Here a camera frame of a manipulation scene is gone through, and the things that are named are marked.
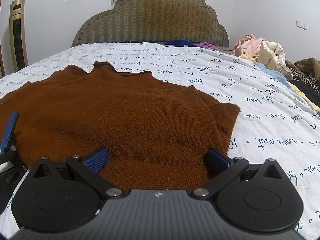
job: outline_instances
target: brown sweater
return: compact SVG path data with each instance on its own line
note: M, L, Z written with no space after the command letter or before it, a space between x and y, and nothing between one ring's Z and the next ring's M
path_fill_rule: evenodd
M74 65L0 100L0 136L13 111L17 149L28 166L85 156L101 146L109 162L100 176L122 188L193 190L209 179L209 147L227 154L239 107L194 86L155 79L151 72L117 73L96 62Z

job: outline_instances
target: beige jacket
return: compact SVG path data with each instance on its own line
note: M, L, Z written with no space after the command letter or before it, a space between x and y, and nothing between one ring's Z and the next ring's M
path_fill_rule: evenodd
M285 64L284 49L279 43L263 41L257 62L262 63L268 69L281 72L287 80L292 80L292 71Z

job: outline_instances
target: gold tower fan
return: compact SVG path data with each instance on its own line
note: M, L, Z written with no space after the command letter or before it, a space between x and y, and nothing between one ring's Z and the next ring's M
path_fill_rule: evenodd
M28 66L24 37L24 0L15 0L10 5L10 45L14 71Z

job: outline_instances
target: pile of clothes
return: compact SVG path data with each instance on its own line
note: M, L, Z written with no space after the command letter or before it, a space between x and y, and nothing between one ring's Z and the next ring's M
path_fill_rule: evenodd
M292 80L292 71L285 64L284 49L279 43L246 35L234 45L233 55L262 63L266 68L281 72L287 80Z
M295 85L311 102L320 108L320 61L315 58L309 58L296 61L294 64L289 60L286 60L285 63L293 74L293 80L289 82Z
M270 71L277 71L283 77L282 83L303 97L314 110L320 111L320 61L317 59L303 59L292 64L285 59L279 43L255 38L252 34L234 45L233 55L257 62L258 67L271 76L274 73Z

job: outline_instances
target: light switch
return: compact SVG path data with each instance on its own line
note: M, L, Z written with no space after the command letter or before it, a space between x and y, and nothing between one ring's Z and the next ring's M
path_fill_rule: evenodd
M302 23L302 29L306 30L306 29L307 29L307 27L308 27L308 24L307 24L307 23L305 23L305 22L303 22L303 23Z
M297 20L296 26L301 28L302 27L302 21Z

